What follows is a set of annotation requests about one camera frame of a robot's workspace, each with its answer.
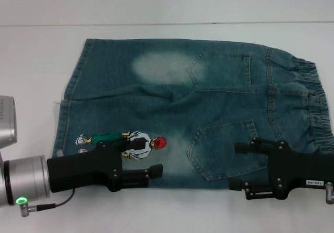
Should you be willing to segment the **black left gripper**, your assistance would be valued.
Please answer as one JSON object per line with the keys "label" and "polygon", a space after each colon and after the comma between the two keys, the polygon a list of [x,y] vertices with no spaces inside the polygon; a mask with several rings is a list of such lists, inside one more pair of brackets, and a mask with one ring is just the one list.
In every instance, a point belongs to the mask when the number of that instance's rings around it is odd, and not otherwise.
{"label": "black left gripper", "polygon": [[51,192],[61,192],[90,185],[106,186],[110,191],[147,188],[151,179],[161,178],[163,165],[122,172],[121,152],[150,152],[144,137],[117,141],[102,141],[85,153],[50,158],[47,160]]}

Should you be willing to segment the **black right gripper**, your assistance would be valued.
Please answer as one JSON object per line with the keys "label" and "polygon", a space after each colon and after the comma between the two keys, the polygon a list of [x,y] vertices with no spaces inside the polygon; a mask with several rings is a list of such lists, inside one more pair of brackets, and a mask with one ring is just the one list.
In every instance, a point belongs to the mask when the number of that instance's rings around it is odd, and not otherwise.
{"label": "black right gripper", "polygon": [[285,141],[253,137],[250,143],[235,143],[236,154],[268,155],[268,178],[271,185],[255,184],[229,178],[229,189],[244,191],[247,200],[276,198],[284,200],[296,188],[324,189],[326,200],[333,199],[333,155],[300,153]]}

